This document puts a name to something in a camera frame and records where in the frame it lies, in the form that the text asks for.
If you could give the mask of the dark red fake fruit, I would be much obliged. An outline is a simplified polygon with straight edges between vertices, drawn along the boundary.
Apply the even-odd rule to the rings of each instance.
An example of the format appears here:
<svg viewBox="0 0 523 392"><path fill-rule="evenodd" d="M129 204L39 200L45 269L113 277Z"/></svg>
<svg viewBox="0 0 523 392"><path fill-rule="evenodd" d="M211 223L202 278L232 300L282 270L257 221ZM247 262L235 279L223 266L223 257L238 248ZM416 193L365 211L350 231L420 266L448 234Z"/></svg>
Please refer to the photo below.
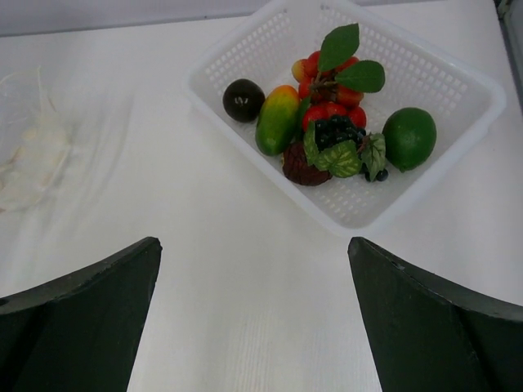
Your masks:
<svg viewBox="0 0 523 392"><path fill-rule="evenodd" d="M329 171L321 171L316 166L308 164L301 141L293 142L283 152L282 162L284 176L298 185L317 186L333 177Z"/></svg>

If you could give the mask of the fake strawberry bunch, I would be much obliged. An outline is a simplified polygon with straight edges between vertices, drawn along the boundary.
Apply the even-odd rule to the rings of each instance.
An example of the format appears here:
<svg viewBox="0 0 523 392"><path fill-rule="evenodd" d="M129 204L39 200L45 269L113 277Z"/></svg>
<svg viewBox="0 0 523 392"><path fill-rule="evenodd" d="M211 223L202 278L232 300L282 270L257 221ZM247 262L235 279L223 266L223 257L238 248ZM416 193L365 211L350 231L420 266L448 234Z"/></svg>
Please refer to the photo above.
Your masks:
<svg viewBox="0 0 523 392"><path fill-rule="evenodd" d="M380 92L386 82L384 66L376 60L362 60L360 25L345 24L329 32L307 58L296 60L291 74L298 82L298 95L312 103L333 102L353 109L369 93Z"/></svg>

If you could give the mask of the dark fake grape bunch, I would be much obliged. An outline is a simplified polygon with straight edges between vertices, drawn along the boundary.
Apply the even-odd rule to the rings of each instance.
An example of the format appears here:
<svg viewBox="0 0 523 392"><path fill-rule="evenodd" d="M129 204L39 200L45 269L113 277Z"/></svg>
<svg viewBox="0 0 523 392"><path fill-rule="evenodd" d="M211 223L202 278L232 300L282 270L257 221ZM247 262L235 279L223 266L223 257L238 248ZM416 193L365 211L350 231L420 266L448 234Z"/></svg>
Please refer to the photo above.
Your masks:
<svg viewBox="0 0 523 392"><path fill-rule="evenodd" d="M308 164L334 177L363 174L367 181L373 182L388 176L384 136L367 134L348 118L310 120L303 142Z"/></svg>

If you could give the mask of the clear zip top bag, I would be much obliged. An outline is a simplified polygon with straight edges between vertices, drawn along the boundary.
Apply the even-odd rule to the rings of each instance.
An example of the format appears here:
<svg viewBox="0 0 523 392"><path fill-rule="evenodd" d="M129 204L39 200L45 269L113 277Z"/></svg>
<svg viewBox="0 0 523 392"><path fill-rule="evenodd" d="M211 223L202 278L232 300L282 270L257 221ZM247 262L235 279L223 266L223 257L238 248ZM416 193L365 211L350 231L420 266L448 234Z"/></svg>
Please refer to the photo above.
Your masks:
<svg viewBox="0 0 523 392"><path fill-rule="evenodd" d="M66 126L42 85L40 68L1 79L1 211L32 207L47 195L72 149Z"/></svg>

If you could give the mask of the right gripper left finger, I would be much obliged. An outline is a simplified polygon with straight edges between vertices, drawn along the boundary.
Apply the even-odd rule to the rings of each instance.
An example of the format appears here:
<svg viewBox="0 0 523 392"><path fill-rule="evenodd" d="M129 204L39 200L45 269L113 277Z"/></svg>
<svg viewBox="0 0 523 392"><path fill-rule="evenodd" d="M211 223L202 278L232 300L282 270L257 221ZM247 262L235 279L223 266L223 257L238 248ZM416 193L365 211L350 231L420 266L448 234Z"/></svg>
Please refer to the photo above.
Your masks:
<svg viewBox="0 0 523 392"><path fill-rule="evenodd" d="M3 391L125 391L159 275L147 237L1 299Z"/></svg>

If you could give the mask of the green fake lime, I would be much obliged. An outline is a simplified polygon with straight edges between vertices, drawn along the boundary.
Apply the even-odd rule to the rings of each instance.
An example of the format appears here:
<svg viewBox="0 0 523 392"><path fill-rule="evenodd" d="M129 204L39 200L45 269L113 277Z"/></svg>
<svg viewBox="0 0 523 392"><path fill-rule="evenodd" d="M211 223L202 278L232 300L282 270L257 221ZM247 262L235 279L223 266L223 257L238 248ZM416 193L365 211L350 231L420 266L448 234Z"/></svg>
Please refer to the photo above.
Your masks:
<svg viewBox="0 0 523 392"><path fill-rule="evenodd" d="M385 122L382 134L386 158L400 172L409 172L425 163L436 145L437 130L433 117L425 110L405 107Z"/></svg>
<svg viewBox="0 0 523 392"><path fill-rule="evenodd" d="M255 141L267 156L283 153L291 143L297 126L300 98L291 85L276 87L266 98L258 116Z"/></svg>

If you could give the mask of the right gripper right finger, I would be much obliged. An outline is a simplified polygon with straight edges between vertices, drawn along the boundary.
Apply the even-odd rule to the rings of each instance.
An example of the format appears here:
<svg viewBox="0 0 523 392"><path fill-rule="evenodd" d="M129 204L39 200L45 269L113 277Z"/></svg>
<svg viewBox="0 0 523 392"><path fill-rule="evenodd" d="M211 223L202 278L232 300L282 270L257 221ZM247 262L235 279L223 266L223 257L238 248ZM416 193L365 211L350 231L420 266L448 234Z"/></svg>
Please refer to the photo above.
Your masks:
<svg viewBox="0 0 523 392"><path fill-rule="evenodd" d="M384 391L520 391L522 308L475 292L363 237L348 245Z"/></svg>

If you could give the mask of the dark purple fake plum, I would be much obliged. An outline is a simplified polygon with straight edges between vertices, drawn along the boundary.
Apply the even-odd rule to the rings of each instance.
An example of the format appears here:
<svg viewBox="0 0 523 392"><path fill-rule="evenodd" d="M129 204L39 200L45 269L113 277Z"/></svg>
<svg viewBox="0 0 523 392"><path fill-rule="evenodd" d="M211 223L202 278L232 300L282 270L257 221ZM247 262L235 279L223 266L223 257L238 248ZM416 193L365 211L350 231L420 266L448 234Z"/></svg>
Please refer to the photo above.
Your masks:
<svg viewBox="0 0 523 392"><path fill-rule="evenodd" d="M253 122L265 100L263 90L255 82L246 78L233 81L222 96L224 110L240 123Z"/></svg>

